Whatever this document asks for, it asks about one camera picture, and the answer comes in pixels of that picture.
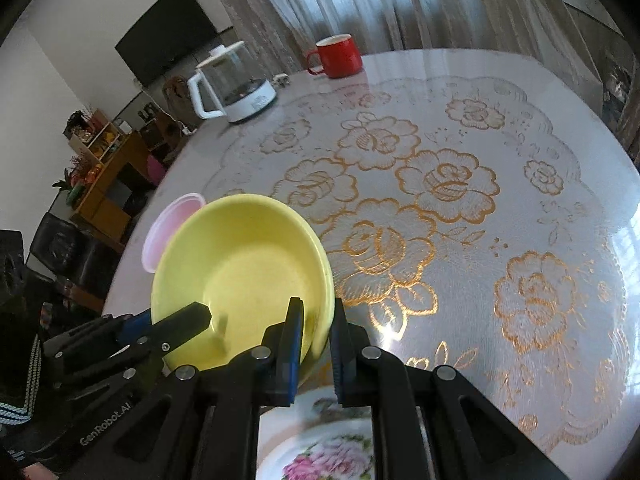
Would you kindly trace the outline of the person left hand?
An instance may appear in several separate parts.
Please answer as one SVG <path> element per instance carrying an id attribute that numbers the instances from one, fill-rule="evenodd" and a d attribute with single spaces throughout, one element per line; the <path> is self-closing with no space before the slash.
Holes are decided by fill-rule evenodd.
<path id="1" fill-rule="evenodd" d="M 21 469 L 25 480 L 58 480 L 58 475 L 40 463 L 33 463 Z"/>

